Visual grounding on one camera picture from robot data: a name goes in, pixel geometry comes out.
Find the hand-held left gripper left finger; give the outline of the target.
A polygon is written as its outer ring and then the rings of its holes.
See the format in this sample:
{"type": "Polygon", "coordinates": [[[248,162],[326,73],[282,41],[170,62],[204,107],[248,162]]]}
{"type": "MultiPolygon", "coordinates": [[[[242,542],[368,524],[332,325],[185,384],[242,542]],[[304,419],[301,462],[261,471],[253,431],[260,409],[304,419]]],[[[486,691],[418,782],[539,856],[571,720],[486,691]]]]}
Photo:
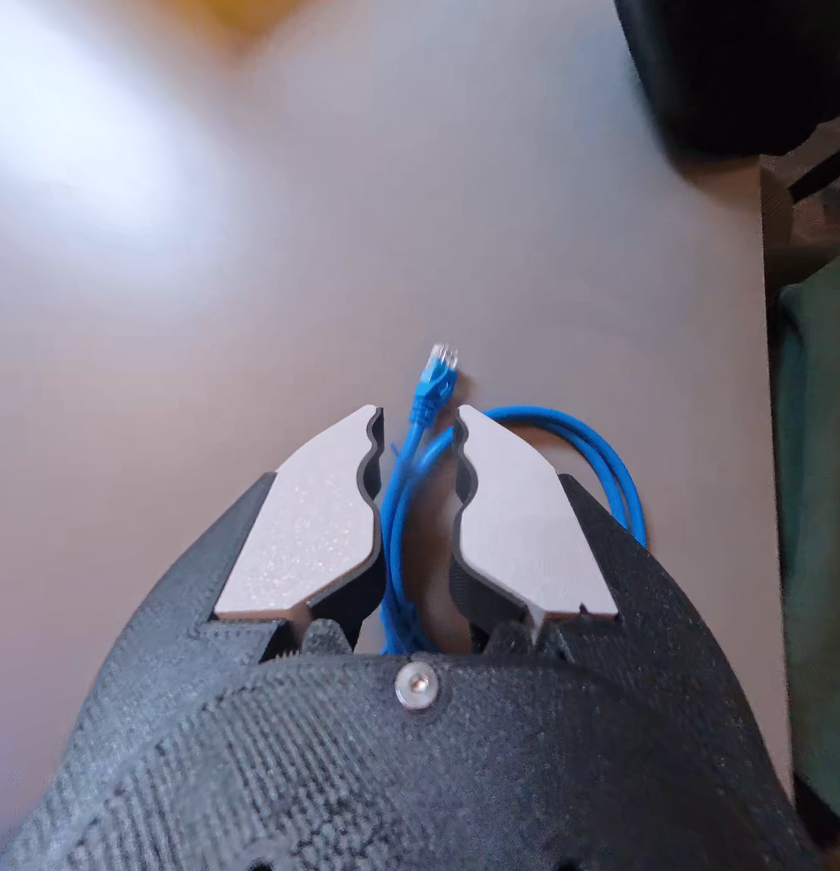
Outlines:
{"type": "Polygon", "coordinates": [[[218,622],[278,622],[300,646],[329,621],[355,650],[386,587],[383,441],[383,408],[366,404],[280,464],[212,610],[218,622]]]}

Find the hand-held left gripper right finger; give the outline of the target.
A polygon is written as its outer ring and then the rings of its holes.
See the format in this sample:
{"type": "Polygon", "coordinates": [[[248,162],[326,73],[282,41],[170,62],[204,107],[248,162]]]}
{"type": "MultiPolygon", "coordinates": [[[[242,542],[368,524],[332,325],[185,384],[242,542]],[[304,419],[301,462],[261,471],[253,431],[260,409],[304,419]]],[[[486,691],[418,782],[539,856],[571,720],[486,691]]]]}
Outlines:
{"type": "Polygon", "coordinates": [[[483,648],[504,625],[617,634],[620,611],[565,487],[528,441],[470,405],[454,428],[450,595],[483,648]]]}

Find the large yellow plastic bin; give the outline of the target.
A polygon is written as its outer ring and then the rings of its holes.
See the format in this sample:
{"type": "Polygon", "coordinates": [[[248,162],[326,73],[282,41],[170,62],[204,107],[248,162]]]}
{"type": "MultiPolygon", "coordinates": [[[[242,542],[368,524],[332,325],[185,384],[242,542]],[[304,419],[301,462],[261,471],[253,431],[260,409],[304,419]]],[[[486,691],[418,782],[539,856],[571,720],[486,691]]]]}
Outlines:
{"type": "Polygon", "coordinates": [[[205,1],[221,25],[250,35],[260,35],[289,17],[302,1],[205,1]]]}

